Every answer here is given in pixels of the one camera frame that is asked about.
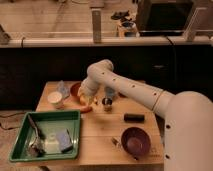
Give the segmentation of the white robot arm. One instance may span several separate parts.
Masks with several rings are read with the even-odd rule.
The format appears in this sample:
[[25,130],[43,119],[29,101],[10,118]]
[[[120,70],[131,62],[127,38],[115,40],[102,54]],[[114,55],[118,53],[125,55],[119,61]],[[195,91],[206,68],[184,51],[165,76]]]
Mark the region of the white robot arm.
[[164,171],[213,171],[213,101],[195,91],[172,94],[113,72],[104,59],[87,68],[79,93],[93,98],[108,86],[165,120]]

